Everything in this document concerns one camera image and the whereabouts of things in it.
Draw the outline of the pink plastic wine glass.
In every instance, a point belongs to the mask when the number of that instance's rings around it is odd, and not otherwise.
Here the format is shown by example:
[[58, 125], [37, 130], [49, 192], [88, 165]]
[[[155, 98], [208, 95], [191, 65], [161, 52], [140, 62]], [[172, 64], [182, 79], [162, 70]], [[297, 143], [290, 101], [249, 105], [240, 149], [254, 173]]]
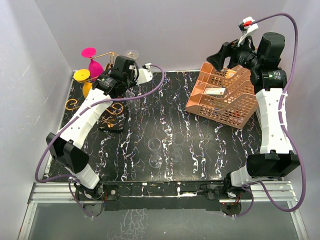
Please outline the pink plastic wine glass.
[[88, 58], [90, 63], [88, 65], [88, 70], [90, 72], [90, 78], [92, 82], [95, 82], [96, 79], [103, 73], [104, 68], [102, 65], [95, 61], [93, 57], [96, 55], [97, 50], [94, 47], [87, 47], [82, 50], [81, 55], [84, 58]]

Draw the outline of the tall clear flute glass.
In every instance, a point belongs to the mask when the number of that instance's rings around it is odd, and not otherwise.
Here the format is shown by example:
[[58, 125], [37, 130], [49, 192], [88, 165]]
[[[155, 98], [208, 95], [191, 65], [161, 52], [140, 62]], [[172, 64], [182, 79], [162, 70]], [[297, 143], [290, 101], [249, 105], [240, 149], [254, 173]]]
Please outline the tall clear flute glass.
[[[127, 90], [125, 93], [126, 98], [134, 98], [135, 94], [131, 90]], [[138, 99], [126, 101], [128, 112], [132, 117], [137, 117], [140, 112], [140, 102]]]

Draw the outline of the orange plastic wine glass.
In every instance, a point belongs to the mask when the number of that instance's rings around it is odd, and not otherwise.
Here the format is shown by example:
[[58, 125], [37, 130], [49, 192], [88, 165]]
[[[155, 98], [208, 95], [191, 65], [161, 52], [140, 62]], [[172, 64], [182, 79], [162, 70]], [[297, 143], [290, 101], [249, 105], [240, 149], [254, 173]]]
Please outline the orange plastic wine glass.
[[92, 83], [90, 79], [90, 71], [88, 69], [77, 70], [73, 74], [73, 79], [78, 83], [83, 83], [82, 94], [84, 98], [87, 98], [89, 91], [92, 88]]

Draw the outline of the clear wine glass front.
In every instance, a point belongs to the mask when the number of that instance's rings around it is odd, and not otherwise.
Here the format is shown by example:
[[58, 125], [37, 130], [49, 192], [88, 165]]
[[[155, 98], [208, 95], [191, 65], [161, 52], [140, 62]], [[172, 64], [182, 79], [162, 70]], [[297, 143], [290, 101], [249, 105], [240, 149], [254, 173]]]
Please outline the clear wine glass front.
[[147, 146], [151, 152], [151, 156], [149, 158], [149, 165], [152, 168], [159, 169], [163, 163], [161, 157], [162, 142], [158, 138], [151, 138], [148, 141]]

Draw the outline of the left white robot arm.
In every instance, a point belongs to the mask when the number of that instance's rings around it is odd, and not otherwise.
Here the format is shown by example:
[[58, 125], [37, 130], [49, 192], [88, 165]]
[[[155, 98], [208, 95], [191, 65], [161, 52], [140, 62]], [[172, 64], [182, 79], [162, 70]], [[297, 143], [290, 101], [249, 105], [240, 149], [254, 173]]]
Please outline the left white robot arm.
[[113, 99], [137, 85], [139, 71], [134, 59], [117, 56], [113, 67], [101, 73], [92, 83], [85, 101], [72, 119], [57, 134], [46, 137], [52, 158], [65, 167], [93, 200], [103, 195], [99, 176], [89, 165], [89, 156], [82, 151], [84, 141]]

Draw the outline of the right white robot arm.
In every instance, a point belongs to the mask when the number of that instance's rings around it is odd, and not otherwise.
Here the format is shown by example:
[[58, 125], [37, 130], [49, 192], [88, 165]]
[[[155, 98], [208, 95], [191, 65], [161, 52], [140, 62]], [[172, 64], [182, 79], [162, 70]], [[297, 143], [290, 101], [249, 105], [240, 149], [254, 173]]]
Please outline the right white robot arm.
[[282, 107], [287, 74], [278, 67], [284, 47], [283, 35], [268, 32], [262, 36], [257, 48], [247, 36], [244, 42], [236, 39], [223, 43], [218, 53], [206, 59], [217, 71], [222, 70], [226, 58], [230, 58], [229, 69], [236, 65], [248, 69], [260, 112], [260, 153], [249, 155], [245, 166], [224, 178], [223, 194], [230, 199], [240, 194], [243, 185], [256, 179], [285, 177], [300, 165], [284, 131], [286, 113]]

